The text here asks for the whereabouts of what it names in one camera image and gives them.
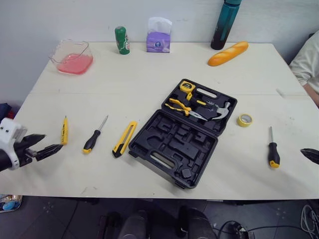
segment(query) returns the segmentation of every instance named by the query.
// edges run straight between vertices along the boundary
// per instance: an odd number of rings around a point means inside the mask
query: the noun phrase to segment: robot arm
[[[41,151],[29,149],[41,141],[45,135],[31,134],[24,136],[27,129],[11,119],[4,118],[0,124],[0,171],[7,168],[15,170],[32,162],[43,160],[53,154],[56,154],[62,144],[53,144]]]

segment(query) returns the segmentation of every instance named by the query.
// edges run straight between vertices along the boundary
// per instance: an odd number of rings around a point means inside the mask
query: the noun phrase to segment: tape measure
[[[241,127],[248,127],[253,122],[253,118],[248,114],[242,114],[237,118],[237,123]]]
[[[194,89],[195,89],[195,85],[188,82],[188,81],[183,81],[180,86],[179,89],[187,94],[191,93]]]

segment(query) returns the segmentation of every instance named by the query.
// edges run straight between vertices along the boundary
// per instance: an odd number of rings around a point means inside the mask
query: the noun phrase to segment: tissue
[[[172,22],[163,17],[151,17],[146,39],[147,52],[169,53]]]

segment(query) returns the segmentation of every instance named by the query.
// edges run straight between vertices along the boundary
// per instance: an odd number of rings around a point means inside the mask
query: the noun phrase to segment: baguette
[[[238,56],[239,54],[246,51],[248,48],[248,42],[247,41],[241,41],[236,43],[235,45],[231,46],[230,48],[218,52],[217,54],[213,55],[209,61],[208,64],[210,66],[219,66],[234,57]]]

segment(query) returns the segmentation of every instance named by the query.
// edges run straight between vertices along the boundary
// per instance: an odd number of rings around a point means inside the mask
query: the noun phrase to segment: yellow tape roll
[[[237,123],[241,127],[248,127],[253,122],[253,118],[248,114],[242,114],[237,119]]]

